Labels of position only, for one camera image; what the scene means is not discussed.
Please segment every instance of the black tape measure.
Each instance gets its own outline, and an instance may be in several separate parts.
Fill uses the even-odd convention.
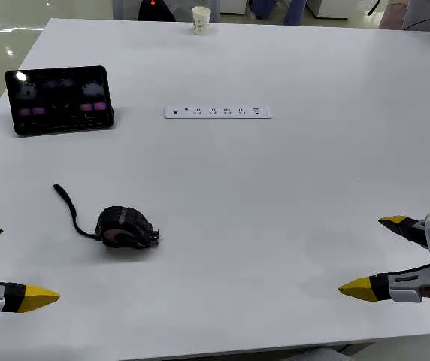
[[[159,231],[147,218],[134,208],[113,206],[105,208],[98,218],[95,234],[84,232],[77,225],[77,210],[70,196],[59,184],[54,184],[55,191],[63,198],[70,208],[74,228],[85,237],[102,241],[110,248],[144,248],[157,247],[159,244]]]

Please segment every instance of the floor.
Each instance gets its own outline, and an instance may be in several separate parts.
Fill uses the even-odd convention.
[[[374,0],[360,0],[357,11],[348,20],[321,20],[306,10],[302,25],[377,28],[387,0],[383,0],[379,9],[372,16],[367,17],[367,10],[373,3]],[[285,11],[286,6],[280,2],[268,20],[253,19],[250,14],[226,14],[223,15],[222,22],[281,24]],[[0,95],[5,90],[4,72],[20,66],[51,17],[111,19],[111,2],[109,0],[0,0]],[[278,353],[272,357],[261,356],[255,358],[279,359],[288,355]],[[358,361],[430,359],[430,336],[378,342],[359,351],[353,357]],[[246,356],[244,359],[254,359],[254,357]]]

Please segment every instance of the power strip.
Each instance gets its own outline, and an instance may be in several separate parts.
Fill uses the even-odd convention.
[[[271,119],[268,107],[237,106],[227,108],[211,108],[201,105],[181,105],[179,107],[166,107],[166,119]]]

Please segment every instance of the paper cup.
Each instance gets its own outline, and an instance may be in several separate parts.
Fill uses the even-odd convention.
[[[204,6],[195,6],[193,12],[193,31],[197,35],[205,35],[208,32],[210,14],[212,10]]]

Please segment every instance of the white cabinet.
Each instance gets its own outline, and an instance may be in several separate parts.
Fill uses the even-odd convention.
[[[247,0],[220,0],[220,12],[245,14]]]
[[[316,17],[348,19],[357,8],[358,0],[307,0]]]

